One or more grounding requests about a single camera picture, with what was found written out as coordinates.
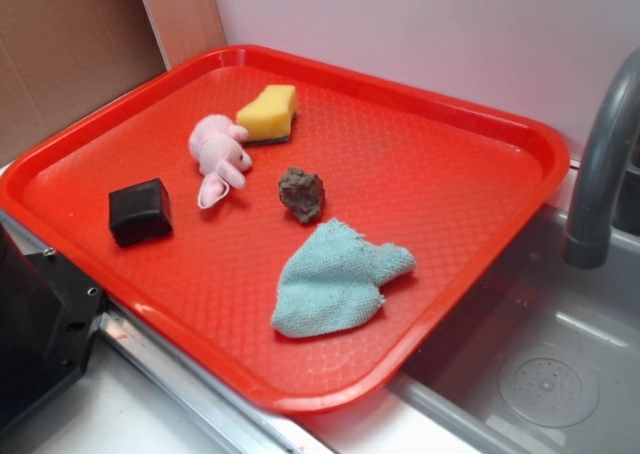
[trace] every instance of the yellow sponge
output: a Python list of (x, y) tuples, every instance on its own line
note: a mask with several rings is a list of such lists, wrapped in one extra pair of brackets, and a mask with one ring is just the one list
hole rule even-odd
[(288, 141), (296, 109), (296, 86), (270, 85), (238, 111), (236, 124), (249, 131), (245, 143)]

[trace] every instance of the plush bunny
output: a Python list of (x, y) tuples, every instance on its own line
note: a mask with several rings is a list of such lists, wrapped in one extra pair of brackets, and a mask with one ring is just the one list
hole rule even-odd
[(200, 163), (204, 180), (198, 193), (198, 206), (206, 209), (229, 193), (229, 186), (242, 189), (246, 179), (242, 174), (251, 167), (251, 158), (240, 142), (249, 132), (235, 125), (227, 116), (213, 114), (196, 125), (189, 136), (189, 151)]

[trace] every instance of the faucet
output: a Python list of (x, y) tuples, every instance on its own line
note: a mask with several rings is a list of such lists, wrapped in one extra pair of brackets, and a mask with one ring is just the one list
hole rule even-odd
[(611, 226), (640, 234), (640, 48), (624, 61), (593, 124), (563, 235), (575, 267), (605, 263)]

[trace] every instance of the tray surface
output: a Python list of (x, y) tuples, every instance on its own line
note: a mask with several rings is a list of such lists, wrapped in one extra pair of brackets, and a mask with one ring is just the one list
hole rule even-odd
[[(188, 136), (268, 84), (295, 84), (291, 141), (248, 147), (247, 187), (207, 211)], [(313, 233), (278, 198), (289, 166), (317, 173), (336, 217), (408, 248), (367, 324), (292, 340), (270, 326), (287, 260)], [(382, 385), (524, 226), (568, 169), (548, 127), (276, 51), (199, 56), (17, 160), (0, 205), (109, 295), (247, 398), (325, 410)], [(174, 232), (119, 248), (108, 193), (160, 177)]]

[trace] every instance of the light blue cloth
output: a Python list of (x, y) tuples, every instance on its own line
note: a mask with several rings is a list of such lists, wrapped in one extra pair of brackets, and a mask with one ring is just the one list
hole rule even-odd
[(359, 326), (385, 302), (378, 287), (415, 266), (407, 249), (376, 246), (332, 219), (285, 265), (271, 325), (296, 338)]

